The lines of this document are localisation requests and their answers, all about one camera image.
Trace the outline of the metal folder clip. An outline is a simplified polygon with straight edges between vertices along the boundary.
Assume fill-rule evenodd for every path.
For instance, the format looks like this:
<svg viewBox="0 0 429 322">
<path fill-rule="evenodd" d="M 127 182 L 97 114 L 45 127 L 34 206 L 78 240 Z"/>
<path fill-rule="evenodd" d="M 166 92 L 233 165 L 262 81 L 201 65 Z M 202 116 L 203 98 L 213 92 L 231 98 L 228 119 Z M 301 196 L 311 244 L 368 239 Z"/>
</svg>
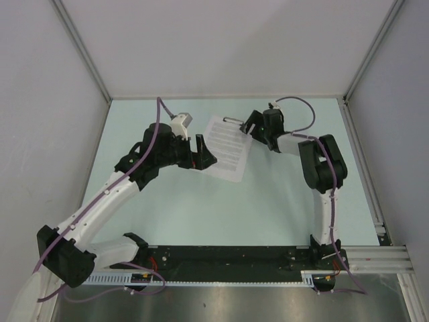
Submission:
<svg viewBox="0 0 429 322">
<path fill-rule="evenodd" d="M 242 126 L 244 124 L 244 121 L 242 121 L 240 119 L 233 118 L 233 117 L 224 117 L 223 122 L 230 123 L 230 124 L 237 125 L 237 126 Z"/>
</svg>

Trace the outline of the white dense text sheet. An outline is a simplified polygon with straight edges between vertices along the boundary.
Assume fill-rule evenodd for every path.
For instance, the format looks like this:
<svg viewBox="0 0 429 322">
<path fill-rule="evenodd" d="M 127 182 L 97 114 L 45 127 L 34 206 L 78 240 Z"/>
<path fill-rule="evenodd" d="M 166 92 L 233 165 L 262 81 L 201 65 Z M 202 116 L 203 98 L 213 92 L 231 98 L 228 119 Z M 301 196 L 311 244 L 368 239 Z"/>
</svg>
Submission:
<svg viewBox="0 0 429 322">
<path fill-rule="evenodd" d="M 234 183 L 242 181 L 253 139 L 239 128 L 223 122 L 223 117 L 210 118 L 204 140 L 217 163 L 204 170 L 205 174 Z"/>
</svg>

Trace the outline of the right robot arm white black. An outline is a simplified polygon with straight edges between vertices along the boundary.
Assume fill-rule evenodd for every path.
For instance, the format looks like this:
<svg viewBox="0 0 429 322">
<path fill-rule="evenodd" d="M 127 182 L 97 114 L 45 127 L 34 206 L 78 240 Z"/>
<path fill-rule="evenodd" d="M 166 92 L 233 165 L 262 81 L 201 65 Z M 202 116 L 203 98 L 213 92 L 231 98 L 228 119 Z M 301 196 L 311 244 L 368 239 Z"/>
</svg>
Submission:
<svg viewBox="0 0 429 322">
<path fill-rule="evenodd" d="M 304 181 L 314 196 L 314 229 L 309 261 L 317 269 L 325 269 L 333 261 L 333 252 L 341 241 L 335 227 L 337 192 L 343 186 L 348 169 L 335 138 L 331 134 L 309 136 L 284 130 L 284 114 L 279 109 L 254 110 L 240 131 L 265 144 L 279 154 L 299 157 Z"/>
</svg>

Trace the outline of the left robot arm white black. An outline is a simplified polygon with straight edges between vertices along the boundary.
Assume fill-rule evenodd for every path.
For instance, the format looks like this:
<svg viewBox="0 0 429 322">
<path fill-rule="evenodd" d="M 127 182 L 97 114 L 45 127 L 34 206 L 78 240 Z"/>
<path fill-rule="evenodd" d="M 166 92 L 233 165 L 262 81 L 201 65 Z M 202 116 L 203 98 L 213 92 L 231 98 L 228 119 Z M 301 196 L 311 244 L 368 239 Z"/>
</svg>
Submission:
<svg viewBox="0 0 429 322">
<path fill-rule="evenodd" d="M 144 266 L 148 252 L 142 248 L 143 240 L 133 233 L 124 234 L 124 241 L 106 256 L 91 250 L 90 243 L 123 204 L 158 176 L 160 169 L 177 166 L 206 170 L 217 163 L 201 134 L 196 135 L 196 148 L 195 152 L 191 150 L 190 138 L 179 126 L 151 124 L 143 139 L 118 161 L 96 196 L 57 227 L 45 225 L 37 232 L 38 265 L 45 266 L 70 288 L 80 286 L 97 266 L 120 262 L 134 268 Z"/>
</svg>

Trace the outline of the right aluminium side rail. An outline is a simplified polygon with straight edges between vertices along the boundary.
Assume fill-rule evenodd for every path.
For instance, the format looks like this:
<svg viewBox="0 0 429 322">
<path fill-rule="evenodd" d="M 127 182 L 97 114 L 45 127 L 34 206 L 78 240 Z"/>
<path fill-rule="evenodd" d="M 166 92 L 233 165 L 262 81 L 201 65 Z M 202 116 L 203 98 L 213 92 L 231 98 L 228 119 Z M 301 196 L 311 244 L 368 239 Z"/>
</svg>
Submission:
<svg viewBox="0 0 429 322">
<path fill-rule="evenodd" d="M 365 191 L 365 196 L 369 205 L 379 245 L 392 246 L 392 240 L 390 238 L 388 228 L 385 224 L 383 211 L 381 210 L 379 198 L 375 191 L 367 160 L 362 149 L 361 141 L 359 139 L 357 129 L 355 127 L 355 123 L 353 121 L 349 109 L 349 105 L 343 98 L 337 99 L 337 103 L 339 105 L 339 110 L 341 112 L 345 129 L 347 131 L 347 135 L 349 137 L 349 141 L 353 151 L 353 155 L 357 163 L 359 176 L 363 184 L 363 189 Z"/>
</svg>

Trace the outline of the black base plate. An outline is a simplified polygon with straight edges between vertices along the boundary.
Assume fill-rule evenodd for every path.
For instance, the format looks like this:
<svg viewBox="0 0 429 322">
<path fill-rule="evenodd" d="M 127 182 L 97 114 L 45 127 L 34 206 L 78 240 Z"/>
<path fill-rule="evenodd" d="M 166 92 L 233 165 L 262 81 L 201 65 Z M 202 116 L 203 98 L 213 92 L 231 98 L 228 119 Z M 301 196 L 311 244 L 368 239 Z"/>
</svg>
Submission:
<svg viewBox="0 0 429 322">
<path fill-rule="evenodd" d="M 181 263 L 275 264 L 286 270 L 332 270 L 347 261 L 347 253 L 332 246 L 146 246 L 130 260 L 168 270 Z"/>
</svg>

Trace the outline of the aluminium front rail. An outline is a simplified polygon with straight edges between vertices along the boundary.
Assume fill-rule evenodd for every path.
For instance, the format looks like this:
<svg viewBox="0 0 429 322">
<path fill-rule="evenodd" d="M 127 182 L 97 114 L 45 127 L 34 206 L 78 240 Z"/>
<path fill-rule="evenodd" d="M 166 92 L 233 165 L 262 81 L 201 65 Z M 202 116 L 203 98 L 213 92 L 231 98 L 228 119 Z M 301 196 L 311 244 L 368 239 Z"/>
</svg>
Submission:
<svg viewBox="0 0 429 322">
<path fill-rule="evenodd" d="M 122 268 L 130 260 L 137 255 L 137 251 L 146 246 L 113 246 L 106 250 L 98 248 L 95 250 L 80 251 L 74 246 L 64 246 L 58 251 L 53 251 L 48 255 L 44 264 L 51 271 L 55 272 L 62 280 L 67 278 L 83 278 L 88 276 L 95 270 L 104 268 Z M 347 253 L 347 261 L 345 263 L 352 271 L 368 271 L 381 272 L 383 270 L 411 270 L 412 265 L 405 247 L 393 246 L 346 246 L 342 250 Z M 186 270 L 191 268 L 202 269 L 203 267 L 214 268 L 232 268 L 237 270 L 238 267 L 256 268 L 256 267 L 272 267 L 286 272 L 305 271 L 305 270 L 286 270 L 275 264 L 256 264 L 255 266 L 248 264 L 192 264 L 181 263 L 175 268 L 168 270 L 157 271 L 173 271 L 180 266 Z"/>
</svg>

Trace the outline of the right aluminium corner post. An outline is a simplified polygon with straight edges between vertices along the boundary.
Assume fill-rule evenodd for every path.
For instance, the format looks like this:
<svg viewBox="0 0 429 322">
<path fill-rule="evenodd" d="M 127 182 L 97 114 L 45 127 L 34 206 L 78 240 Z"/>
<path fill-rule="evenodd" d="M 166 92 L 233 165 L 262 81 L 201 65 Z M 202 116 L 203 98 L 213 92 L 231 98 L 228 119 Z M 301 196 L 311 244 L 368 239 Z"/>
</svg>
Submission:
<svg viewBox="0 0 429 322">
<path fill-rule="evenodd" d="M 372 63 L 373 59 L 375 58 L 376 53 L 381 47 L 383 41 L 386 39 L 388 33 L 393 27 L 397 17 L 400 15 L 400 12 L 403 9 L 405 4 L 406 4 L 405 0 L 395 0 L 391 4 L 386 16 L 383 18 L 383 21 L 375 34 L 375 37 L 371 41 L 371 44 L 368 50 L 366 51 L 362 62 L 360 63 L 355 75 L 353 76 L 350 85 L 347 87 L 343 95 L 343 101 L 345 103 L 348 103 L 350 101 L 356 88 L 358 87 L 362 78 L 365 76 L 365 73 L 369 68 L 369 65 Z"/>
</svg>

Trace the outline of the aluminium corner post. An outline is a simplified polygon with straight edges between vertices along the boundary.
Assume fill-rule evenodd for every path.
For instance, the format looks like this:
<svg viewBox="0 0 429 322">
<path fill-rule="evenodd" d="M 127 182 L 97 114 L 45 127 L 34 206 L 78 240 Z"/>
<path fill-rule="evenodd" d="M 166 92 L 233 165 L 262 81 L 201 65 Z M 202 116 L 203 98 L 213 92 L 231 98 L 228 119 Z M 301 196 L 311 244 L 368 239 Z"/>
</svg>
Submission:
<svg viewBox="0 0 429 322">
<path fill-rule="evenodd" d="M 99 90 L 101 96 L 107 105 L 111 104 L 112 96 L 110 95 L 105 82 L 103 81 L 93 58 L 88 51 L 80 32 L 78 31 L 71 15 L 69 14 L 65 4 L 61 0 L 49 0 L 53 10 L 55 11 L 60 23 L 62 24 L 65 32 L 67 33 L 72 45 L 78 53 L 84 67 L 86 68 L 89 76 L 92 78 L 96 88 Z"/>
<path fill-rule="evenodd" d="M 393 27 L 397 17 L 400 15 L 400 12 L 403 9 L 405 4 L 406 4 L 405 0 L 395 0 L 391 4 L 386 16 L 383 18 L 383 21 L 375 34 L 375 37 L 371 41 L 371 44 L 368 50 L 366 51 L 362 62 L 360 63 L 355 75 L 353 76 L 350 85 L 347 87 L 343 95 L 343 101 L 345 103 L 348 103 L 350 101 L 356 88 L 358 87 L 362 78 L 365 76 L 365 73 L 369 68 L 369 65 L 372 63 L 373 59 L 375 58 L 376 53 L 381 47 L 383 41 L 386 39 L 388 33 Z"/>
</svg>

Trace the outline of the left aluminium corner post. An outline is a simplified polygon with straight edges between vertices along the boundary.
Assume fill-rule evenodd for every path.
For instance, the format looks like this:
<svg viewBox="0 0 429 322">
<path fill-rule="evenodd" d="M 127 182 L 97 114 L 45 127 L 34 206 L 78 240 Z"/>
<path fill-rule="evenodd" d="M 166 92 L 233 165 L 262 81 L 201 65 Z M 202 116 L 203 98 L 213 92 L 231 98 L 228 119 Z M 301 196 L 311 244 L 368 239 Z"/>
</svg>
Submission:
<svg viewBox="0 0 429 322">
<path fill-rule="evenodd" d="M 78 53 L 84 67 L 86 68 L 89 76 L 92 78 L 96 88 L 99 90 L 101 96 L 107 105 L 111 104 L 112 96 L 110 95 L 105 82 L 103 81 L 93 58 L 88 51 L 80 32 L 78 31 L 71 15 L 69 14 L 65 4 L 61 0 L 49 0 L 53 10 L 55 11 L 60 23 L 62 24 L 65 32 L 67 33 L 72 45 Z"/>
</svg>

